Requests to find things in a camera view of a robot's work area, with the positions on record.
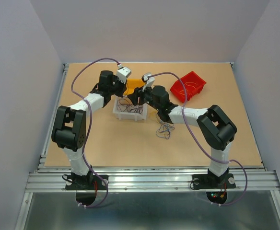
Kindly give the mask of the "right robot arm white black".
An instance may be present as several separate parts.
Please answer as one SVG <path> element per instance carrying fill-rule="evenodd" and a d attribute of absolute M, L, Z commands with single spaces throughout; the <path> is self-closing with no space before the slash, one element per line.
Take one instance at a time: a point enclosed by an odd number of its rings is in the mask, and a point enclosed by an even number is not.
<path fill-rule="evenodd" d="M 237 127 L 217 105 L 205 109 L 185 108 L 170 102 L 169 94 L 163 86 L 140 87 L 128 95 L 133 105 L 147 104 L 157 111 L 159 118 L 169 124 L 185 124 L 199 127 L 204 139 L 211 147 L 210 166 L 206 180 L 218 187 L 229 172 L 229 151 L 237 132 Z"/>

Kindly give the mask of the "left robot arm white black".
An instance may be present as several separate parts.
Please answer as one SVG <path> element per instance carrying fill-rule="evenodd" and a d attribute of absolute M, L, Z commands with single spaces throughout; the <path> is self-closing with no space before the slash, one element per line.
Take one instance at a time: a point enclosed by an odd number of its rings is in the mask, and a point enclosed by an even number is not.
<path fill-rule="evenodd" d="M 62 176 L 67 188 L 87 189 L 96 184 L 96 176 L 84 157 L 84 147 L 90 132 L 87 129 L 87 118 L 92 119 L 93 113 L 105 107 L 113 95 L 123 96 L 130 74 L 131 70 L 125 67 L 118 69 L 116 73 L 102 70 L 99 82 L 86 97 L 81 97 L 81 100 L 73 105 L 58 107 L 51 139 L 63 149 L 70 161 L 70 175 Z"/>

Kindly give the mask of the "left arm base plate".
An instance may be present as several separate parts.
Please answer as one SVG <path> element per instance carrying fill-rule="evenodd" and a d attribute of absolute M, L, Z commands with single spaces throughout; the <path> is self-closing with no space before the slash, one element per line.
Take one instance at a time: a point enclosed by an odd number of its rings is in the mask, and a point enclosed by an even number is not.
<path fill-rule="evenodd" d="M 106 191 L 105 183 L 108 182 L 108 175 L 100 175 L 99 179 L 96 175 L 78 176 L 74 174 L 64 174 L 62 179 L 65 181 L 65 190 L 68 191 Z"/>

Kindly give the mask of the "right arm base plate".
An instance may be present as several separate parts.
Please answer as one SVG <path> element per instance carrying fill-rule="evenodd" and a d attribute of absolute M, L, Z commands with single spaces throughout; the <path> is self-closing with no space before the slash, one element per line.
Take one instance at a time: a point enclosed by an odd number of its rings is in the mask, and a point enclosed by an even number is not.
<path fill-rule="evenodd" d="M 194 174 L 192 175 L 193 189 L 221 189 L 236 188 L 233 174 L 228 173 L 225 176 L 217 177 L 214 174 Z"/>

